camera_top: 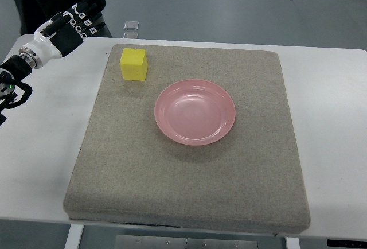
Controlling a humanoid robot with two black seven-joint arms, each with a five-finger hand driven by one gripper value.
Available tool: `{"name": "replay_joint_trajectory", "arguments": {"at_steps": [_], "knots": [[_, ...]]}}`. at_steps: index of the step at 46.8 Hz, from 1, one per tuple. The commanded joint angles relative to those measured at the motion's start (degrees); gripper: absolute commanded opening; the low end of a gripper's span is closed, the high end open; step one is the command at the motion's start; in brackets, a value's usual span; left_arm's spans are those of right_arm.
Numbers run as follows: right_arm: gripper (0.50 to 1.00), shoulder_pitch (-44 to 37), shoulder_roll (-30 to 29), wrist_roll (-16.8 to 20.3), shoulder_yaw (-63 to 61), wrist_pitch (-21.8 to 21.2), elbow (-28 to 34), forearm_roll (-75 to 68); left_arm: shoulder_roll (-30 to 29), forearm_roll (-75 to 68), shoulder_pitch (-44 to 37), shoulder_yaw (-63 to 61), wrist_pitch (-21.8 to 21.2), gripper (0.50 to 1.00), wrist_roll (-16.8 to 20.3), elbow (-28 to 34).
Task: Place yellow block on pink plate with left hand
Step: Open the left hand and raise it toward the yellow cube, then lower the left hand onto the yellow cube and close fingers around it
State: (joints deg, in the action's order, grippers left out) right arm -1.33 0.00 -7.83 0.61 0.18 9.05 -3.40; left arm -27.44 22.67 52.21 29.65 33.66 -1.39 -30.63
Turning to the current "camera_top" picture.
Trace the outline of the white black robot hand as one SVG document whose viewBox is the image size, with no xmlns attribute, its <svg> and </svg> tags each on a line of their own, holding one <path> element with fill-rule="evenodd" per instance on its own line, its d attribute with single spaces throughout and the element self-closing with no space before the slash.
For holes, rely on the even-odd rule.
<svg viewBox="0 0 367 249">
<path fill-rule="evenodd" d="M 32 69 L 39 69 L 51 60 L 69 55 L 105 26 L 97 4 L 82 0 L 36 29 L 33 40 L 19 49 L 19 56 Z"/>
</svg>

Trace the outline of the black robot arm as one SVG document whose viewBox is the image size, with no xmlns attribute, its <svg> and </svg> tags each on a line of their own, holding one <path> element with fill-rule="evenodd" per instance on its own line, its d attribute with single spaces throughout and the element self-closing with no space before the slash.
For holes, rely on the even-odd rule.
<svg viewBox="0 0 367 249">
<path fill-rule="evenodd" d="M 1 64 L 1 125 L 6 121 L 3 110 L 27 102 L 33 89 L 23 82 L 32 73 L 35 62 L 26 54 L 13 55 Z"/>
</svg>

